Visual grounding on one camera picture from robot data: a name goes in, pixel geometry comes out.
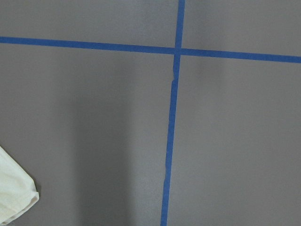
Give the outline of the beige long-sleeve printed shirt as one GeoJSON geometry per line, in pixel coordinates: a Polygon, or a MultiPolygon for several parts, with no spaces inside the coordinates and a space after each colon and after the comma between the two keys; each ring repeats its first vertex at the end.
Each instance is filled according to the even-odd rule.
{"type": "Polygon", "coordinates": [[[28,211],[40,196],[33,179],[0,149],[0,224],[5,226],[28,211]]]}

